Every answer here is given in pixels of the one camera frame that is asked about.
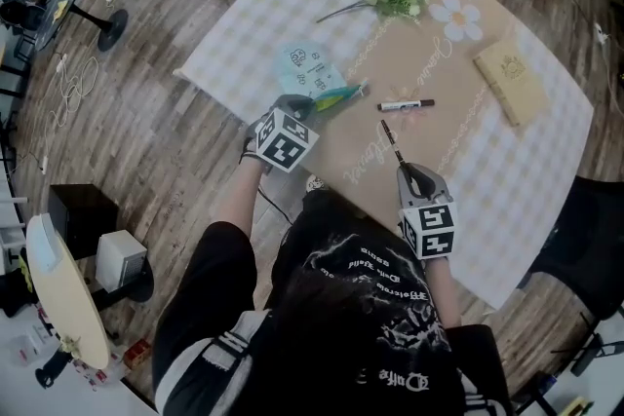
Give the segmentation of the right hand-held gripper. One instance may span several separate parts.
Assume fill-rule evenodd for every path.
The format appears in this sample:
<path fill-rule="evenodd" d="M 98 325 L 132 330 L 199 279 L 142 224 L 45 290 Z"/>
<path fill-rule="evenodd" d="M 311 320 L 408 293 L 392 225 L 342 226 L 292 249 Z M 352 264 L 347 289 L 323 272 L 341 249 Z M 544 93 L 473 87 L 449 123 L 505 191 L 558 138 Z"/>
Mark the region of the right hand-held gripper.
<path fill-rule="evenodd" d="M 448 257 L 454 248 L 456 203 L 428 203 L 418 206 L 412 200 L 411 180 L 417 186 L 417 197 L 428 201 L 451 200 L 448 185 L 438 173 L 419 164 L 400 164 L 397 182 L 402 237 L 418 260 Z"/>

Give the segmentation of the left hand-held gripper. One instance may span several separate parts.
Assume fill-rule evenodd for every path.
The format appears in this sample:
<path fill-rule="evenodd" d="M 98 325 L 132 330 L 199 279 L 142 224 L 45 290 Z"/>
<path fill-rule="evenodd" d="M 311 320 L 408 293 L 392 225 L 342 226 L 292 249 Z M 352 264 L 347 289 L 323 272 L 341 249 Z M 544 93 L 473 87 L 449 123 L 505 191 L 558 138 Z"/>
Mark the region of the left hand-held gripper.
<path fill-rule="evenodd" d="M 312 150 L 319 135 L 298 120 L 307 120 L 316 105 L 305 95 L 280 95 L 274 108 L 250 125 L 243 157 L 253 157 L 284 172 L 291 172 Z M 283 110 L 294 111 L 294 117 Z"/>

